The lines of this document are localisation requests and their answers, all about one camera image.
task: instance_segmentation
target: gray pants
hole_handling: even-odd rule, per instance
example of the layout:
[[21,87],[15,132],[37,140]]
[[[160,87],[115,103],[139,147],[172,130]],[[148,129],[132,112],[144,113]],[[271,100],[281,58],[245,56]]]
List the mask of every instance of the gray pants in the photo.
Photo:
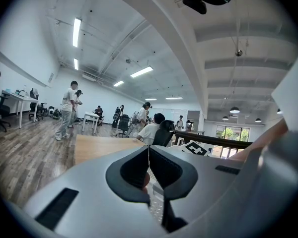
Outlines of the gray pants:
[[75,122],[76,118],[77,118],[77,112],[76,111],[72,111],[70,125],[73,125],[73,123]]
[[66,135],[66,127],[70,125],[72,111],[62,110],[62,122],[58,130],[55,132],[56,137],[64,137]]

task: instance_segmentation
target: white desk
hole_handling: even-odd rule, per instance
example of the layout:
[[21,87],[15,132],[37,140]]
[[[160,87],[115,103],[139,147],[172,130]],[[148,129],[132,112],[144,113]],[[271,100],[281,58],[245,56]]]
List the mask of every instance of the white desk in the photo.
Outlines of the white desk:
[[35,105],[35,111],[34,111],[34,117],[33,117],[33,122],[35,122],[35,119],[36,119],[36,111],[38,109],[38,103],[39,103],[39,100],[36,100],[36,99],[33,99],[33,98],[26,98],[26,97],[22,97],[20,95],[17,95],[15,93],[8,93],[6,91],[2,91],[3,94],[8,94],[9,96],[7,96],[7,98],[11,97],[15,100],[17,100],[17,103],[16,103],[16,115],[18,115],[18,109],[19,109],[19,102],[21,102],[21,110],[20,110],[20,118],[19,118],[19,128],[22,128],[22,112],[23,112],[23,104],[24,102],[35,102],[36,105]]
[[96,133],[96,128],[97,128],[97,122],[98,122],[99,115],[94,114],[94,113],[92,113],[92,112],[85,112],[82,132],[84,132],[84,129],[85,129],[86,117],[92,117],[92,118],[93,118],[93,119],[92,119],[92,120],[93,120],[93,125],[92,125],[91,128],[93,129],[93,127],[94,127],[94,123],[95,123],[94,133]]

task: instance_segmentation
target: window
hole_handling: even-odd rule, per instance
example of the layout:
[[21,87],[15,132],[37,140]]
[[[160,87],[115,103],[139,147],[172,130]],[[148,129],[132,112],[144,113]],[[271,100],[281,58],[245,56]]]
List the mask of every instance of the window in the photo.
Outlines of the window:
[[[215,137],[227,140],[236,140],[248,142],[249,128],[229,127],[218,125]],[[243,149],[233,149],[215,145],[213,147],[212,155],[216,155],[222,159],[229,158]]]

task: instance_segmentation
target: white ceiling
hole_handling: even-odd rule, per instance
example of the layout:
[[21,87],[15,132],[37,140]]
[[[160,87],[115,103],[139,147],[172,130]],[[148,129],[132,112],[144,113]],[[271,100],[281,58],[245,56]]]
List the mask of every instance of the white ceiling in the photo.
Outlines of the white ceiling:
[[[264,116],[273,101],[272,91],[298,56],[298,31],[279,3],[232,0],[223,6],[207,4],[207,14],[200,15],[181,0],[171,1],[195,33],[195,51],[208,82],[208,119],[221,120],[233,106],[243,115],[254,116],[249,123]],[[76,17],[82,19],[78,48],[72,45]],[[80,69],[98,76],[99,83],[112,87],[123,80],[116,90],[139,100],[164,102],[166,97],[181,96],[185,102],[197,101],[166,41],[122,0],[47,0],[46,18],[61,65],[73,68],[77,58]],[[235,56],[237,33],[243,51],[239,58]],[[152,72],[130,77],[147,65]]]

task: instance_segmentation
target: desk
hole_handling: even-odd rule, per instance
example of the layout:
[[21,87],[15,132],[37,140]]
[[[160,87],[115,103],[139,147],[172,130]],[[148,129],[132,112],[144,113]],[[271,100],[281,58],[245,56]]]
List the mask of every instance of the desk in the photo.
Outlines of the desk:
[[94,127],[94,122],[96,122],[95,123],[95,129],[94,129],[94,133],[96,133],[96,128],[97,128],[97,122],[98,122],[99,115],[91,113],[91,112],[85,112],[82,132],[84,132],[84,130],[85,130],[85,122],[86,122],[87,117],[93,117],[93,125],[91,127],[92,129]]
[[75,165],[87,160],[145,144],[135,138],[93,137],[77,135]]
[[33,99],[33,98],[26,98],[26,97],[22,97],[20,95],[17,95],[15,93],[9,93],[7,91],[2,91],[3,94],[8,94],[9,96],[7,96],[7,98],[13,98],[15,100],[17,100],[17,104],[16,104],[16,115],[18,115],[18,109],[19,109],[19,102],[21,102],[21,111],[20,111],[20,118],[19,118],[19,128],[22,128],[22,112],[23,112],[23,104],[24,102],[35,102],[36,105],[35,105],[35,111],[34,111],[34,117],[33,117],[33,122],[35,122],[35,119],[36,119],[36,111],[38,109],[38,103],[39,103],[39,100],[36,100],[36,99]]

